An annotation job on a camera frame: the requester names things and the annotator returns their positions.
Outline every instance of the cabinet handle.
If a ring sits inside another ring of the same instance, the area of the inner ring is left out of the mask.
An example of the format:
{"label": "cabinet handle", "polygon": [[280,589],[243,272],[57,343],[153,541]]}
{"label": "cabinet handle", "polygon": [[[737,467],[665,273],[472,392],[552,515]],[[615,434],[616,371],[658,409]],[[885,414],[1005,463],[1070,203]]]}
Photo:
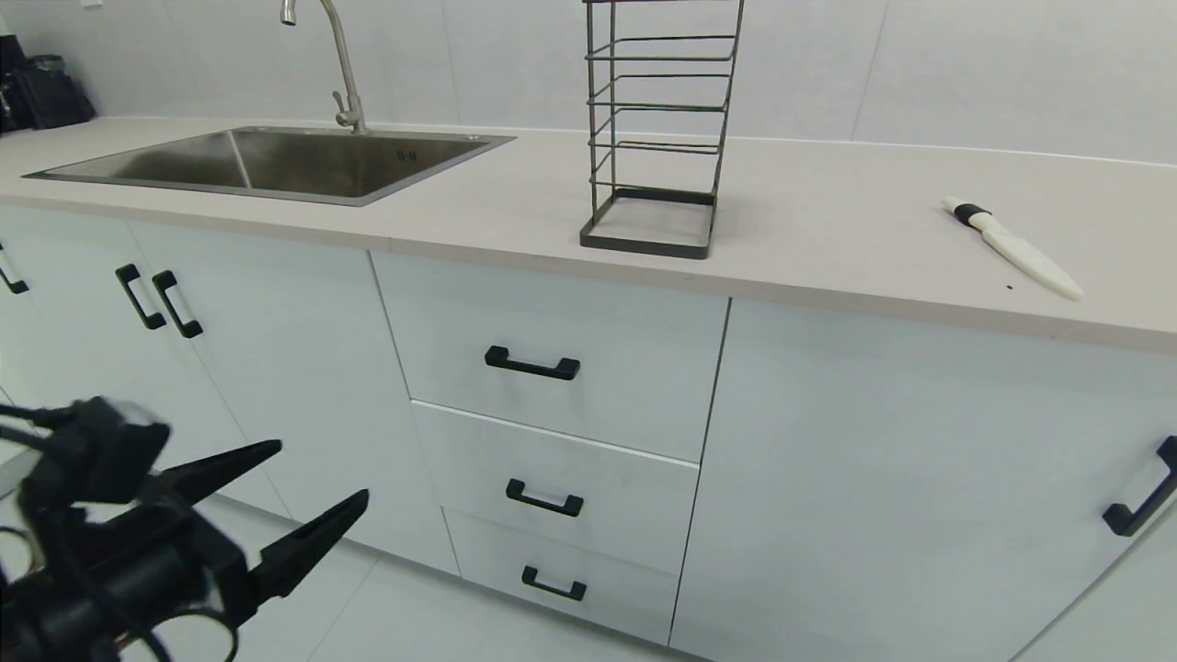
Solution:
{"label": "cabinet handle", "polygon": [[205,332],[205,327],[200,325],[199,322],[193,319],[192,322],[180,322],[180,316],[175,312],[175,306],[172,305],[172,299],[167,297],[167,291],[178,285],[175,280],[175,274],[171,270],[161,271],[152,277],[152,283],[155,284],[155,291],[159,292],[159,297],[164,299],[164,306],[167,309],[167,315],[172,317],[172,322],[180,330],[180,335],[185,338],[195,338],[197,336]]}
{"label": "cabinet handle", "polygon": [[539,576],[539,570],[537,570],[536,568],[532,568],[531,565],[524,565],[524,568],[523,568],[523,583],[526,584],[526,585],[528,585],[528,587],[531,587],[531,588],[533,588],[533,589],[539,589],[541,591],[547,591],[547,593],[551,593],[551,594],[556,594],[556,595],[558,595],[560,597],[566,597],[566,598],[568,598],[571,601],[574,601],[574,602],[580,602],[581,600],[584,600],[585,598],[585,590],[588,589],[588,587],[586,587],[585,584],[581,584],[580,582],[572,582],[572,589],[571,590],[561,591],[560,589],[558,589],[556,587],[550,587],[547,584],[541,584],[541,583],[537,582],[536,577],[538,577],[538,576]]}
{"label": "cabinet handle", "polygon": [[119,279],[119,283],[122,285],[122,291],[126,292],[127,298],[131,299],[131,305],[133,305],[135,307],[135,312],[139,313],[139,322],[142,322],[144,326],[146,326],[148,331],[154,331],[160,326],[167,324],[167,322],[164,320],[164,316],[161,313],[153,312],[151,315],[147,315],[147,312],[144,311],[144,306],[139,303],[139,298],[135,297],[135,293],[131,291],[131,283],[139,279],[139,269],[135,267],[135,265],[128,264],[120,266],[119,269],[114,270],[114,276]]}
{"label": "cabinet handle", "polygon": [[576,517],[580,515],[580,509],[584,508],[585,499],[576,496],[568,495],[568,498],[564,499],[564,505],[558,503],[548,503],[546,501],[540,501],[538,498],[531,498],[530,496],[524,496],[523,491],[527,488],[527,484],[523,481],[511,478],[507,482],[507,498],[511,501],[518,501],[519,503],[526,503],[527,505],[534,505],[536,508],[543,508],[544,510],[551,510],[552,512],[559,512],[567,517]]}
{"label": "cabinet handle", "polygon": [[[4,245],[0,244],[0,251],[4,250]],[[4,267],[0,267],[0,279],[4,284],[8,286],[8,291],[13,294],[22,294],[28,291],[28,283],[24,280],[8,280],[8,274],[4,272]]]}
{"label": "cabinet handle", "polygon": [[1113,503],[1104,511],[1104,522],[1117,536],[1125,538],[1135,536],[1153,515],[1161,511],[1161,507],[1169,497],[1177,492],[1177,437],[1165,439],[1165,443],[1157,449],[1157,455],[1169,465],[1169,477],[1161,482],[1161,486],[1152,492],[1144,505],[1132,512],[1132,509],[1123,503]]}
{"label": "cabinet handle", "polygon": [[580,362],[574,358],[561,358],[556,368],[544,368],[543,365],[511,360],[507,358],[510,356],[511,352],[506,347],[491,345],[491,349],[486,350],[486,365],[504,370],[514,370],[516,372],[526,372],[528,375],[539,375],[540,377],[551,377],[552,379],[563,379],[565,382],[576,379],[577,373],[580,372]]}

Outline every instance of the white blade sheath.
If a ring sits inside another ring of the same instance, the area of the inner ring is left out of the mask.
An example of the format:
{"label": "white blade sheath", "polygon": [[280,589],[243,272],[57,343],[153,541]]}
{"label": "white blade sheath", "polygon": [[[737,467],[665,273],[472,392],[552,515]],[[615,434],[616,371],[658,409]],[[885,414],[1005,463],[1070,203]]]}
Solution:
{"label": "white blade sheath", "polygon": [[1002,253],[1002,257],[1013,263],[1031,278],[1068,299],[1083,300],[1083,287],[1079,287],[1079,284],[1063,271],[1063,267],[1051,262],[1033,244],[1011,233],[989,214],[977,214],[969,221],[973,227],[980,230],[980,236],[995,251]]}

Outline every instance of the floor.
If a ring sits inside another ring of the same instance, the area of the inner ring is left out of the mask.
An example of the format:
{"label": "floor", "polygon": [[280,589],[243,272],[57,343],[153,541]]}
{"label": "floor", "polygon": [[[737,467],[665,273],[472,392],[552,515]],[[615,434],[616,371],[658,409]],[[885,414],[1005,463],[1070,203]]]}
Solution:
{"label": "floor", "polygon": [[[292,528],[224,499],[200,507],[257,563],[259,549]],[[14,523],[11,499],[0,523]],[[27,565],[19,543],[0,536],[9,578]],[[227,637],[199,617],[157,634],[174,662],[220,662]],[[138,644],[124,654],[152,662]],[[343,543],[288,598],[271,601],[241,629],[239,662],[690,662],[677,654],[368,548]]]}

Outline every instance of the faucet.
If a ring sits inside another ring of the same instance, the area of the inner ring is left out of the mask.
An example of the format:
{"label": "faucet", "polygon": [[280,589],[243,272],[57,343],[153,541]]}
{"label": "faucet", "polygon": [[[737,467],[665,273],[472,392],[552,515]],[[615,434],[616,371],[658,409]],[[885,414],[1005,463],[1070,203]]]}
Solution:
{"label": "faucet", "polygon": [[[367,123],[364,121],[364,106],[360,104],[360,94],[355,91],[355,75],[352,74],[352,60],[347,55],[347,41],[344,40],[344,26],[339,22],[339,12],[331,0],[321,0],[322,8],[327,11],[327,20],[331,21],[331,31],[335,33],[335,49],[339,51],[339,66],[344,69],[344,87],[347,90],[347,108],[344,108],[344,99],[339,92],[332,92],[339,113],[335,121],[339,126],[350,126],[352,133],[367,133]],[[295,25],[298,18],[294,15],[294,0],[282,0],[281,21],[285,25]]]}

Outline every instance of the drawer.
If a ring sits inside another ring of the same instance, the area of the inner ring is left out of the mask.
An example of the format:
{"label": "drawer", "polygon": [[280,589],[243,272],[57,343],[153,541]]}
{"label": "drawer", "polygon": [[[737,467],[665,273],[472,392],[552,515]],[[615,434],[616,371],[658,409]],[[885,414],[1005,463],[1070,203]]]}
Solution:
{"label": "drawer", "polygon": [[463,578],[663,646],[670,640],[678,575],[448,510],[446,519]]}
{"label": "drawer", "polygon": [[[414,399],[699,462],[726,298],[372,258]],[[511,368],[579,369],[566,380],[494,368],[492,346]]]}
{"label": "drawer", "polygon": [[694,465],[437,405],[413,403],[413,413],[444,507],[656,570],[683,568]]}

